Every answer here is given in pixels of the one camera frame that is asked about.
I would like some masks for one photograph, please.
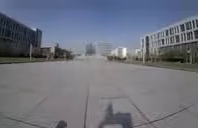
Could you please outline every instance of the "white building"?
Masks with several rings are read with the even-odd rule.
[[[138,59],[142,58],[142,50],[140,48],[135,49],[135,56]]]
[[[100,56],[109,56],[111,54],[112,45],[106,42],[96,43],[96,53]]]
[[[141,38],[144,60],[169,49],[187,53],[187,62],[198,62],[198,15],[186,18]]]
[[[127,57],[127,48],[125,47],[118,47],[111,52],[112,56],[126,58]]]

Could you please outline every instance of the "pole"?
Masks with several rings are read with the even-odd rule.
[[[32,60],[32,45],[31,45],[31,43],[30,43],[30,60]]]

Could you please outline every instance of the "bush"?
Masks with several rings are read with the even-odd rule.
[[[170,50],[160,55],[160,58],[162,61],[185,62],[186,55],[186,52],[180,50]]]

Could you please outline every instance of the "ground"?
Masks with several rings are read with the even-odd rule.
[[[0,65],[0,112],[4,128],[198,128],[198,73],[96,57]]]

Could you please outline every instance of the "window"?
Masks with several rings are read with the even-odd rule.
[[[195,39],[198,39],[198,30],[194,31],[194,37],[195,37]]]
[[[177,26],[177,33],[179,33],[179,27]]]
[[[186,23],[186,30],[190,30],[192,29],[192,23],[191,22],[187,22]]]
[[[190,33],[190,39],[193,40],[193,32],[189,32]]]
[[[198,20],[195,20],[195,23],[196,23],[196,27],[198,28]]]
[[[180,28],[181,28],[181,32],[184,32],[185,31],[185,25],[184,24],[181,24],[180,25]]]
[[[166,30],[166,36],[168,36],[169,34],[168,34],[168,30]]]
[[[193,26],[193,28],[195,28],[195,21],[194,20],[192,21],[192,26]]]
[[[174,37],[170,37],[170,43],[171,43],[171,44],[174,43]]]
[[[174,33],[177,33],[176,27],[174,27]]]
[[[180,42],[180,37],[179,37],[179,35],[176,35],[176,36],[175,36],[175,39],[176,39],[176,43],[179,43],[179,42]]]
[[[162,45],[164,45],[164,39],[162,39]]]
[[[181,34],[181,41],[182,41],[182,42],[184,41],[184,39],[183,39],[183,34]]]
[[[190,40],[190,33],[187,32],[187,40]]]
[[[184,33],[184,41],[186,41],[186,34]]]

